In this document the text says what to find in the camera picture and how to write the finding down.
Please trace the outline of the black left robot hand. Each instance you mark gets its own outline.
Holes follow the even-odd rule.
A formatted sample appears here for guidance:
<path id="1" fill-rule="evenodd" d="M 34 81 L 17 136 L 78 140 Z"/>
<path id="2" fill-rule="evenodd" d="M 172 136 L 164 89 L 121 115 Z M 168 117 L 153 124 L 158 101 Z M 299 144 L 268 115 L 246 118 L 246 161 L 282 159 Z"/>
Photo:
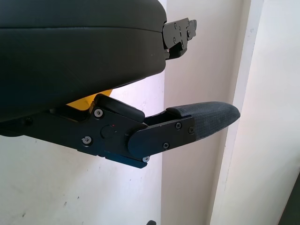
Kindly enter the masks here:
<path id="1" fill-rule="evenodd" d="M 197 22 L 168 22 L 157 0 L 3 0 L 0 133 L 29 136 L 144 168 L 150 156 L 234 123 L 224 102 L 150 117 L 103 91 L 159 74 L 181 57 Z"/>

